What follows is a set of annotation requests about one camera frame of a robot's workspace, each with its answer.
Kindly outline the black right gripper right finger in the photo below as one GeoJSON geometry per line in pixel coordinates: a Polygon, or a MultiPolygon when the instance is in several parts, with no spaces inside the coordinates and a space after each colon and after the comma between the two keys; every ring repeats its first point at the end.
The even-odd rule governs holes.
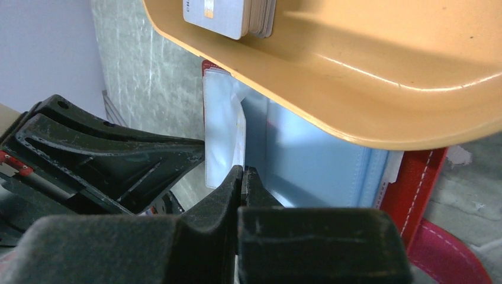
{"type": "Polygon", "coordinates": [[[372,208],[286,208],[258,171],[243,173],[237,212],[241,283],[411,283],[397,227],[372,208]]]}

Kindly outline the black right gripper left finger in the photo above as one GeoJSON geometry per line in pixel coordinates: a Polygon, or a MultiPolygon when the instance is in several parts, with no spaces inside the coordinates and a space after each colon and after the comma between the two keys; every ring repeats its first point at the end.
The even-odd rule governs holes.
{"type": "Polygon", "coordinates": [[[1,262],[2,283],[233,283],[243,169],[181,215],[52,215],[1,262]]]}

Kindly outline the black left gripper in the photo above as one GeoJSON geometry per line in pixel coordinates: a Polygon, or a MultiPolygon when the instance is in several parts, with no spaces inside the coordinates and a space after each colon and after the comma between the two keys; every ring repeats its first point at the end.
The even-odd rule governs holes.
{"type": "Polygon", "coordinates": [[[48,215],[138,215],[204,160],[204,142],[113,124],[53,95],[1,135],[1,244],[48,215]]]}

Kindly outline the red leather card holder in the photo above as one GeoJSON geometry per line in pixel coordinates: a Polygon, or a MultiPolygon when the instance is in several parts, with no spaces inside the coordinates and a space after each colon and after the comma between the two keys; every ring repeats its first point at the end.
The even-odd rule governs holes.
{"type": "Polygon", "coordinates": [[[423,216],[445,160],[467,165],[459,146],[389,151],[357,146],[202,63],[205,184],[220,186],[234,165],[256,167],[287,207],[379,208],[395,222],[413,265],[438,283],[490,283],[479,258],[423,216]]]}

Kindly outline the yellow oval tray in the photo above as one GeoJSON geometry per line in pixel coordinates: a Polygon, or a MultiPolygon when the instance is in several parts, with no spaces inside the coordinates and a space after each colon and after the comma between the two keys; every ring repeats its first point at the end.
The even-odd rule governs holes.
{"type": "Polygon", "coordinates": [[[500,1],[278,1],[235,41],[144,1],[154,29],[336,137],[387,150],[501,131],[500,1]]]}

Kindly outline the credit cards stack in tray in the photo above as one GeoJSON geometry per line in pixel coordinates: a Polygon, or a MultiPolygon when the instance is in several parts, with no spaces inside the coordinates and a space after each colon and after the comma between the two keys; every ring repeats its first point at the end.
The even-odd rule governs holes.
{"type": "Polygon", "coordinates": [[[271,36],[276,1],[189,0],[182,2],[184,20],[190,24],[239,40],[247,34],[271,36]]]}

